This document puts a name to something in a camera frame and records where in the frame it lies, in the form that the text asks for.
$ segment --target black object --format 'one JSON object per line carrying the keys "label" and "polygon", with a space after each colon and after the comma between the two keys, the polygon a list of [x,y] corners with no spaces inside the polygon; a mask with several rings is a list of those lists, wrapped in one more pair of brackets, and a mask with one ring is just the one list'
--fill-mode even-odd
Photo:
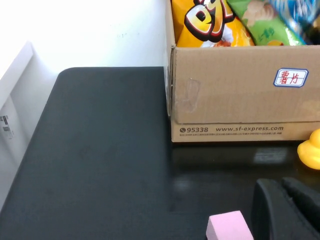
{"label": "black object", "polygon": [[318,172],[297,142],[175,145],[162,67],[73,68],[54,85],[0,213],[0,240],[198,240],[210,215],[250,225],[259,178]]}
{"label": "black object", "polygon": [[320,193],[294,178],[259,179],[252,228],[257,240],[320,240]]}

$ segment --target pink eraser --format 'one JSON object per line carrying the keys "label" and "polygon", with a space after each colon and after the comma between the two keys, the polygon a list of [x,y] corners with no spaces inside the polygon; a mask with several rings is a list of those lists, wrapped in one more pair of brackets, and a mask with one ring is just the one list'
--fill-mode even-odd
{"label": "pink eraser", "polygon": [[254,240],[240,211],[210,216],[206,237],[208,240]]}

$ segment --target chip bag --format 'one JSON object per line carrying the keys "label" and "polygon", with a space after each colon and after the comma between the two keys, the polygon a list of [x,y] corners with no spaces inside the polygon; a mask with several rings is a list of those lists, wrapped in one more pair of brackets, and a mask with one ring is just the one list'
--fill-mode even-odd
{"label": "chip bag", "polygon": [[254,46],[226,0],[172,0],[177,47]]}
{"label": "chip bag", "polygon": [[305,45],[263,0],[228,0],[232,10],[249,29],[257,46]]}
{"label": "chip bag", "polygon": [[309,30],[320,13],[320,0],[268,0],[287,26],[309,42]]}

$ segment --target cardboard box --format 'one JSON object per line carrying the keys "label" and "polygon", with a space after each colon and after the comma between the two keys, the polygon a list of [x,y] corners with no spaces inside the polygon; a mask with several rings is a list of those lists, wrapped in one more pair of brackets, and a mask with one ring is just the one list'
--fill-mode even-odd
{"label": "cardboard box", "polygon": [[173,142],[306,140],[320,128],[320,46],[176,47],[170,0],[165,20]]}

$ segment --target black desk surface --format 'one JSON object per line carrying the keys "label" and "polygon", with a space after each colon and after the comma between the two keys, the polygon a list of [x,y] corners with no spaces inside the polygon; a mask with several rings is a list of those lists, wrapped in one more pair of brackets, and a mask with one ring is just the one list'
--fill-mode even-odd
{"label": "black desk surface", "polygon": [[0,240],[201,240],[210,215],[250,223],[258,178],[320,190],[298,143],[175,146],[162,67],[62,72],[0,214]]}

